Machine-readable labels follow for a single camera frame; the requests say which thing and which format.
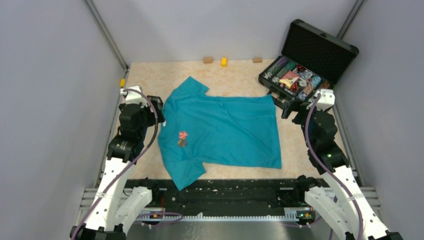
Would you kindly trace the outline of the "round grey yellow brooch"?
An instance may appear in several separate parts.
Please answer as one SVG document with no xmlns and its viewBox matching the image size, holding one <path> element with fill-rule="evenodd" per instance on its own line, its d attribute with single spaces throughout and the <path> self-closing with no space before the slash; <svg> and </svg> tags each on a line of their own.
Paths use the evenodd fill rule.
<svg viewBox="0 0 424 240">
<path fill-rule="evenodd" d="M 187 140 L 186 139 L 180 139 L 178 141 L 178 146 L 181 148 L 184 148 L 187 145 Z"/>
</svg>

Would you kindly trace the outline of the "teal t-shirt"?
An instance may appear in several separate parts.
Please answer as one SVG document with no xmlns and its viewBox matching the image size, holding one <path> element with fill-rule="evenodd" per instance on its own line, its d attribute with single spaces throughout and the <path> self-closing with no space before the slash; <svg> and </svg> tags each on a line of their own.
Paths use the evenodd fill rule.
<svg viewBox="0 0 424 240">
<path fill-rule="evenodd" d="M 270 95 L 209 96 L 188 77 L 164 103 L 157 138 L 163 164 L 178 190 L 205 174 L 204 164 L 282 168 L 276 106 Z M 187 145 L 179 147 L 179 132 Z"/>
</svg>

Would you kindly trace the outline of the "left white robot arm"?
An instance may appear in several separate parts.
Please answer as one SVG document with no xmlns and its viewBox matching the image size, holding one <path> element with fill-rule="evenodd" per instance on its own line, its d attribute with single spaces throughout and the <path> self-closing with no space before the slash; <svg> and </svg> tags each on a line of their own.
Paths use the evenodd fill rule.
<svg viewBox="0 0 424 240">
<path fill-rule="evenodd" d="M 162 99 L 145 95 L 138 85 L 121 89 L 120 95 L 124 103 L 118 106 L 118 132 L 108 144 L 93 202 L 70 231 L 72 240 L 125 240 L 142 209 L 160 202 L 161 194 L 151 187 L 136 187 L 124 203 L 121 198 L 130 173 L 154 143 L 165 120 Z"/>
</svg>

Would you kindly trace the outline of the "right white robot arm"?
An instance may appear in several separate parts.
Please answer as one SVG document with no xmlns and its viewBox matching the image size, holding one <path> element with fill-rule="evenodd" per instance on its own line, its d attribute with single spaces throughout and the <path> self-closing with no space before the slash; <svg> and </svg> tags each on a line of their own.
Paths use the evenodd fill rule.
<svg viewBox="0 0 424 240">
<path fill-rule="evenodd" d="M 329 113 L 335 99 L 332 90 L 317 90 L 314 101 L 302 105 L 292 120 L 300 125 L 309 160 L 334 197 L 326 194 L 317 179 L 301 175 L 294 184 L 293 200 L 299 206 L 310 206 L 341 240 L 400 240 L 401 234 L 390 231 L 369 204 L 335 142 L 338 129 Z"/>
</svg>

